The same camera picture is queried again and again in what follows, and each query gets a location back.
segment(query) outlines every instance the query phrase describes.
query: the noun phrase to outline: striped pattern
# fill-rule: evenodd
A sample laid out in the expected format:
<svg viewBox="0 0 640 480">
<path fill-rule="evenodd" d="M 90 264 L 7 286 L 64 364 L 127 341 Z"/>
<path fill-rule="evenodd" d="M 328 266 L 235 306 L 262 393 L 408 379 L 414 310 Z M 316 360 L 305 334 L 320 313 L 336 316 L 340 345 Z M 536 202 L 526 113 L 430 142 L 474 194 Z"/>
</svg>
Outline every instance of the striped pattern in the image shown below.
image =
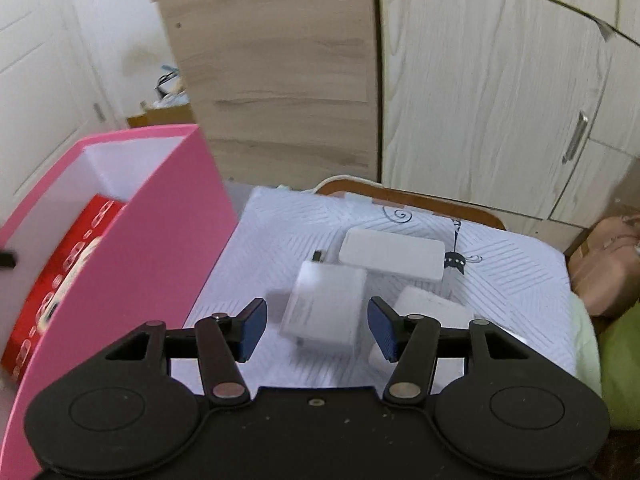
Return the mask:
<svg viewBox="0 0 640 480">
<path fill-rule="evenodd" d="M 213 312 L 235 315 L 253 298 L 263 297 L 269 307 L 267 329 L 252 358 L 239 365 L 252 394 L 260 386 L 373 384 L 382 390 L 388 377 L 367 364 L 373 338 L 366 329 L 366 316 L 362 316 L 360 352 L 351 358 L 323 356 L 278 334 L 302 261 L 323 250 L 325 261 L 337 262 L 345 233 L 356 226 L 434 238 L 445 243 L 446 251 L 453 250 L 455 230 L 449 218 L 412 210 L 408 222 L 395 223 L 379 205 L 257 188 L 185 326 Z M 366 299 L 381 296 L 393 305 L 407 285 L 429 290 L 523 336 L 532 348 L 575 373 L 570 290 L 562 254 L 533 238 L 468 221 L 462 222 L 456 250 L 467 259 L 482 259 L 468 263 L 464 275 L 445 269 L 439 283 L 370 273 Z M 195 392 L 202 391 L 196 362 L 175 362 L 173 375 Z"/>
</svg>

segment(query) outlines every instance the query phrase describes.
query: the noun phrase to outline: screw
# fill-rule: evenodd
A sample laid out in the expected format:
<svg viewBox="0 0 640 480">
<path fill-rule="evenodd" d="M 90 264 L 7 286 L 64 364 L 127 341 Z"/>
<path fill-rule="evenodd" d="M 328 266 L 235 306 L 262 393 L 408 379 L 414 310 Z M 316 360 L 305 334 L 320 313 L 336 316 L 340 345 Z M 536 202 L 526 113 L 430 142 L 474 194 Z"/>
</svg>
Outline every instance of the screw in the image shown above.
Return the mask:
<svg viewBox="0 0 640 480">
<path fill-rule="evenodd" d="M 389 387 L 389 393 L 396 399 L 413 399 L 420 395 L 420 386 L 413 383 L 396 383 Z"/>
<path fill-rule="evenodd" d="M 213 387 L 213 394 L 219 399 L 235 399 L 245 391 L 245 387 L 238 383 L 220 383 Z"/>
</svg>

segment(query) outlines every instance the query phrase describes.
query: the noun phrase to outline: white wall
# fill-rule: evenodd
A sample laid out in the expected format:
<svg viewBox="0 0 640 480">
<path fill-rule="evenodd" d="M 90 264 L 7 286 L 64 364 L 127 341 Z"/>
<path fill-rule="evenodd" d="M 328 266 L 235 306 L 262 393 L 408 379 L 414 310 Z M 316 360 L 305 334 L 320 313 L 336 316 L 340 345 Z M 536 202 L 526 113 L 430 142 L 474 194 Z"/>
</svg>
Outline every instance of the white wall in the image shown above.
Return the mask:
<svg viewBox="0 0 640 480">
<path fill-rule="evenodd" d="M 175 61 L 152 0 L 73 0 L 82 33 L 120 123 L 152 102 L 163 64 Z"/>
</svg>

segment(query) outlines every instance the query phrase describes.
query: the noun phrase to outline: white charger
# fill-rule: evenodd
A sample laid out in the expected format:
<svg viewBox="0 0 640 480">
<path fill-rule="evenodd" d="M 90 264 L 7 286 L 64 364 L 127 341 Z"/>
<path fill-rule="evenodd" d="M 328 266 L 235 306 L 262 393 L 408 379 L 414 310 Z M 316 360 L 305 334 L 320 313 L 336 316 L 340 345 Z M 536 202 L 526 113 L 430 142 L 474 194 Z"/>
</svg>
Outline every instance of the white charger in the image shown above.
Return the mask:
<svg viewBox="0 0 640 480">
<path fill-rule="evenodd" d="M 299 340 L 306 348 L 355 354 L 366 279 L 364 269 L 303 262 L 280 334 Z"/>
</svg>

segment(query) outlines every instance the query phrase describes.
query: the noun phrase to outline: pink box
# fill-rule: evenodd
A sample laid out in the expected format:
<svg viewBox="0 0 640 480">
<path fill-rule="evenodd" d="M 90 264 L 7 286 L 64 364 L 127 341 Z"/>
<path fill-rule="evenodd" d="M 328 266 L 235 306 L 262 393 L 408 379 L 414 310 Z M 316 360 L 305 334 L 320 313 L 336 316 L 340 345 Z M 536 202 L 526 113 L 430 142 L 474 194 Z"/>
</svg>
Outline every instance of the pink box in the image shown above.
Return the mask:
<svg viewBox="0 0 640 480">
<path fill-rule="evenodd" d="M 0 271 L 3 347 L 40 270 L 96 193 L 127 205 L 56 310 L 18 391 L 2 378 L 1 480 L 31 480 L 40 471 L 22 428 L 31 399 L 147 320 L 181 328 L 238 224 L 196 125 L 80 140 L 0 228 L 0 248 L 18 257 L 15 269 Z"/>
</svg>

